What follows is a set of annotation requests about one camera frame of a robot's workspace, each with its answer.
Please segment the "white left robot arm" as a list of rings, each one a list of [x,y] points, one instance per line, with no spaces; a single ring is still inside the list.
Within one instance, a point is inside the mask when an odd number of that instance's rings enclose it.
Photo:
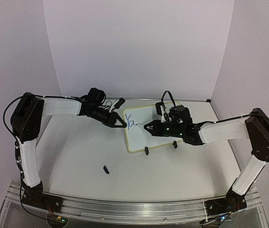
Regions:
[[[91,88],[82,97],[41,96],[26,92],[17,99],[11,116],[12,134],[16,139],[16,158],[23,184],[31,189],[27,197],[37,207],[46,203],[46,195],[35,187],[42,181],[37,165],[37,138],[44,117],[55,115],[87,116],[110,128],[126,128],[127,124],[116,112],[124,103],[120,98],[110,106],[105,105],[106,94]]]

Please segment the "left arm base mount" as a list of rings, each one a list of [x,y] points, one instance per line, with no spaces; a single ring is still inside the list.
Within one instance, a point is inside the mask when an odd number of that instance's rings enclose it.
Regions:
[[[60,212],[63,198],[45,194],[42,189],[30,188],[24,190],[21,202],[28,206],[48,210],[49,212]]]

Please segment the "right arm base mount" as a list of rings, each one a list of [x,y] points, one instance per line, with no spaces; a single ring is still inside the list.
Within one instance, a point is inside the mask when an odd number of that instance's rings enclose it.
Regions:
[[[236,212],[247,207],[245,197],[238,195],[233,191],[227,193],[223,198],[208,200],[204,205],[208,216]]]

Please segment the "blue marker cap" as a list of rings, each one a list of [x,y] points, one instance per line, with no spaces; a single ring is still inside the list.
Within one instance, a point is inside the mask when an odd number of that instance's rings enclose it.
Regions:
[[[109,173],[110,173],[109,170],[108,170],[108,168],[107,168],[106,166],[103,167],[103,170],[104,170],[104,172],[105,172],[106,174],[109,174]]]

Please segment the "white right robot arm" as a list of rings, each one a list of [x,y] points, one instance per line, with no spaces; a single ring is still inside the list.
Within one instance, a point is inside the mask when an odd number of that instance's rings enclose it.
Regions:
[[[269,163],[269,118],[259,108],[243,116],[200,123],[192,121],[189,109],[183,105],[173,106],[167,112],[157,103],[156,112],[162,118],[144,125],[151,136],[181,138],[193,146],[235,139],[250,141],[251,156],[231,187],[233,194],[245,195]]]

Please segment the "white whiteboard yellow rim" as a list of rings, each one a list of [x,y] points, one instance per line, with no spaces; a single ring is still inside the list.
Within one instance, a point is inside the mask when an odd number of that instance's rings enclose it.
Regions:
[[[123,119],[127,123],[125,135],[129,152],[144,151],[149,149],[172,144],[173,141],[180,143],[181,138],[156,137],[151,136],[144,128],[136,124],[147,124],[153,120],[161,120],[161,116],[156,113],[155,105],[126,108],[123,110]]]

